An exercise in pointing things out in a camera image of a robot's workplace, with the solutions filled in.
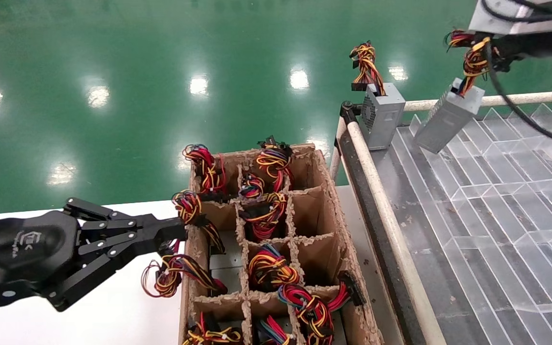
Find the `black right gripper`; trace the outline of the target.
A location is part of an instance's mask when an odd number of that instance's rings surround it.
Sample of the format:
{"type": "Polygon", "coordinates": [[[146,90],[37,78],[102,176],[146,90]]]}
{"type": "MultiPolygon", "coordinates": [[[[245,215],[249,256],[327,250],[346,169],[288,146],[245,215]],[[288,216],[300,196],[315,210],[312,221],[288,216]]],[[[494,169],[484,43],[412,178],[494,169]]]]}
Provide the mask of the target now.
{"type": "Polygon", "coordinates": [[[498,72],[510,72],[514,57],[552,58],[552,32],[486,38],[486,43],[491,45],[491,66],[498,72]]]}

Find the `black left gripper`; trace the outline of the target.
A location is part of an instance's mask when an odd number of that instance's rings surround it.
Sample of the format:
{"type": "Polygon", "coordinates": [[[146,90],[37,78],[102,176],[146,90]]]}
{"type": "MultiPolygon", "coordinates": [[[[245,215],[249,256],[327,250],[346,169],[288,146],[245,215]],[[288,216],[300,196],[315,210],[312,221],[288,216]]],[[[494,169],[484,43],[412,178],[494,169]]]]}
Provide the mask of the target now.
{"type": "Polygon", "coordinates": [[[164,243],[173,240],[186,240],[185,224],[180,218],[130,216],[79,198],[68,199],[63,212],[0,219],[0,307],[42,297],[63,312],[134,258],[157,253],[164,243]],[[149,229],[160,230],[161,234],[143,234],[149,229]],[[81,243],[130,231],[140,234],[108,248],[82,267],[78,253],[81,243]]]}

